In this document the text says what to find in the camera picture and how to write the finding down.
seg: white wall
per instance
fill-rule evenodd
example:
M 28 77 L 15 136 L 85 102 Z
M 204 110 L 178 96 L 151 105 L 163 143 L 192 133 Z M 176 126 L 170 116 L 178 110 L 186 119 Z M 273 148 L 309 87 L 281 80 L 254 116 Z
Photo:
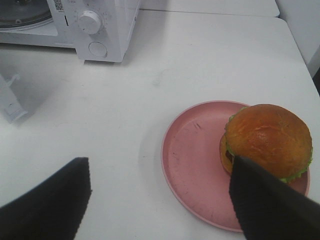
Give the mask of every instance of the white wall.
M 320 67 L 320 0 L 276 0 L 313 77 Z
M 277 17 L 275 0 L 142 0 L 141 9 Z

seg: microwave label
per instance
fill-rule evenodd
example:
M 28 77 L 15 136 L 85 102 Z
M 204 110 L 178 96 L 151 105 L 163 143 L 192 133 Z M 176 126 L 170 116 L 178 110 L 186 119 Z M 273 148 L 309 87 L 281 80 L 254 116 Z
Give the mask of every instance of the microwave label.
M 61 0 L 54 0 L 55 9 L 59 12 L 64 12 L 64 7 L 62 6 Z

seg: microwave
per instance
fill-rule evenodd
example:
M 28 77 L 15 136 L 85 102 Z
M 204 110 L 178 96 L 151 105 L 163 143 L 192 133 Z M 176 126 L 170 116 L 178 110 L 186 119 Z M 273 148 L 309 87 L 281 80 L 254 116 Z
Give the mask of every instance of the microwave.
M 0 43 L 74 48 L 79 59 L 121 62 L 141 0 L 0 0 Z

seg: hamburger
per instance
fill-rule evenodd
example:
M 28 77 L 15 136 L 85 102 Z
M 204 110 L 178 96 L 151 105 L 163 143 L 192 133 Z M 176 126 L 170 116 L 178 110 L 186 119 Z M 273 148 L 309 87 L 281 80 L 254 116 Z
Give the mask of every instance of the hamburger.
M 239 155 L 288 183 L 307 171 L 312 149 L 309 129 L 299 117 L 277 105 L 258 104 L 229 118 L 220 141 L 220 158 L 229 174 L 234 156 Z

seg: microwave knob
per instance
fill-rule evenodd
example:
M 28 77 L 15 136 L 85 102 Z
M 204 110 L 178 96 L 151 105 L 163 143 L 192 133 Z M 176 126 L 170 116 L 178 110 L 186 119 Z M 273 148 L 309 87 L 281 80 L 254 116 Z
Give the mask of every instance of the microwave knob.
M 78 17 L 79 28 L 86 34 L 96 34 L 102 27 L 102 21 L 94 11 L 86 10 Z

